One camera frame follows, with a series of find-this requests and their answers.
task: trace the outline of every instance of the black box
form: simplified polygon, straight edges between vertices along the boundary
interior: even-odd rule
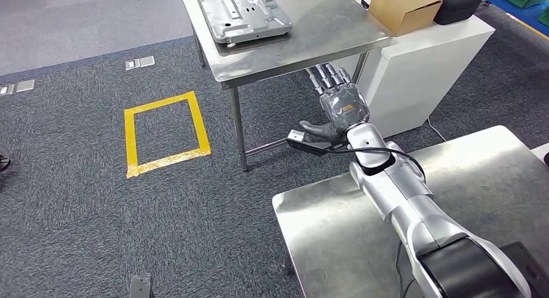
[[[434,17],[439,25],[448,25],[463,21],[475,13],[481,0],[443,0],[442,6]]]

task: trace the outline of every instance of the stainless steel table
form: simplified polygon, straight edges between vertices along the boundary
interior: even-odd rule
[[[358,77],[366,52],[386,47],[390,37],[354,0],[276,0],[289,16],[289,34],[228,48],[214,42],[198,0],[183,0],[195,34],[199,59],[204,56],[222,89],[228,89],[240,165],[247,156],[284,144],[285,140],[246,151],[238,87],[361,54],[353,77]]]
[[[549,168],[509,130],[412,155],[449,216],[498,246],[522,242],[549,271]],[[273,206],[307,298],[398,297],[398,237],[349,173],[277,194]]]

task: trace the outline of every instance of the yellow tape square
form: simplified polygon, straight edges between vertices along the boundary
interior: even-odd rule
[[[196,137],[198,138],[198,148],[139,165],[137,161],[137,145],[135,143],[135,121],[133,118],[135,114],[174,104],[183,100],[188,101],[192,122],[194,124],[194,130],[196,131]],[[206,128],[204,127],[204,122],[202,121],[202,114],[200,114],[200,109],[198,108],[198,102],[196,101],[194,91],[158,100],[156,102],[150,102],[149,104],[134,108],[125,109],[124,126],[126,132],[126,161],[128,162],[128,173],[126,174],[127,178],[138,176],[139,174],[154,170],[156,168],[186,161],[195,157],[202,157],[212,153],[210,149],[210,142],[208,141],[208,136],[206,135]]]

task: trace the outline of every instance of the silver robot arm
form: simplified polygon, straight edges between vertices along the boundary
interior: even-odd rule
[[[309,73],[322,93],[320,103],[330,122],[313,126],[302,121],[305,132],[332,142],[345,141],[351,149],[402,151],[397,144],[384,142],[375,126],[368,123],[368,107],[344,71],[336,79],[333,76],[337,74],[328,67],[335,82],[332,84],[322,67],[317,68],[325,91]],[[526,279],[498,247],[462,227],[433,202],[425,176],[410,159],[390,152],[355,155],[351,175],[379,216],[390,222],[400,237],[426,298],[532,296]]]

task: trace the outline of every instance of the gray carpet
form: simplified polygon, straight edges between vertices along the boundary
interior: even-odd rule
[[[549,141],[546,42],[496,8],[497,31],[432,115],[448,138],[503,124],[529,147]],[[124,60],[157,65],[126,72]],[[281,268],[273,195],[341,174],[349,155],[287,147],[238,167],[228,96],[200,68],[192,38],[0,77],[36,78],[0,98],[0,297],[127,297],[155,277],[157,297],[299,297]],[[126,179],[124,108],[194,90],[212,154]],[[249,148],[302,119],[325,121],[302,73],[241,89]],[[138,114],[140,163],[196,145],[182,102]],[[440,142],[428,127],[393,139],[407,151]]]

